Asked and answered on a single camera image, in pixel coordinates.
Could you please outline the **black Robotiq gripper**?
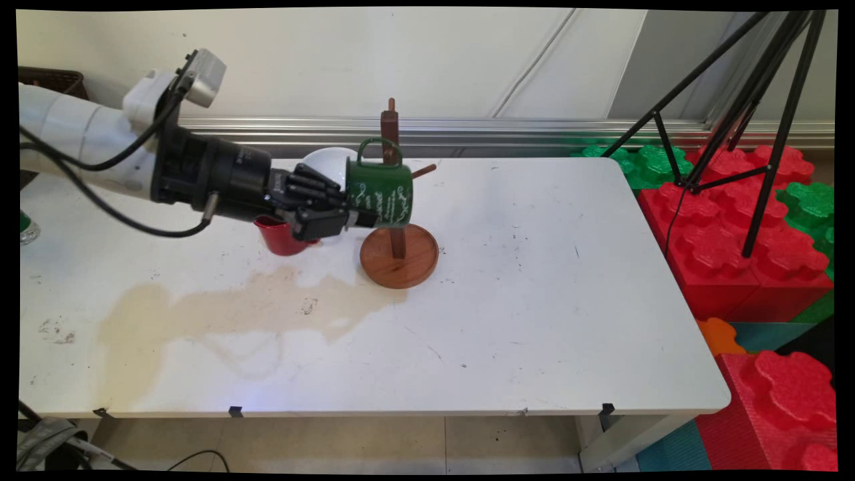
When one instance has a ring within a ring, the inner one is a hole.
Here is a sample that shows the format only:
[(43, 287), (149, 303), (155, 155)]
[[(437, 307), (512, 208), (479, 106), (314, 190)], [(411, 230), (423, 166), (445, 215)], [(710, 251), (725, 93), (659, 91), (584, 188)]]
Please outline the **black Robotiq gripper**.
[[(296, 204), (269, 191), (277, 174), (266, 150), (210, 135), (192, 133), (170, 124), (162, 128), (152, 173), (152, 201), (188, 204), (204, 211), (211, 194), (217, 194), (214, 213), (238, 221), (259, 217), (282, 219)], [(289, 174), (289, 198), (304, 205), (345, 206), (342, 185), (321, 171), (300, 162)], [(365, 210), (299, 207), (289, 214), (291, 234), (298, 241), (338, 236), (348, 228), (375, 228), (379, 216)]]

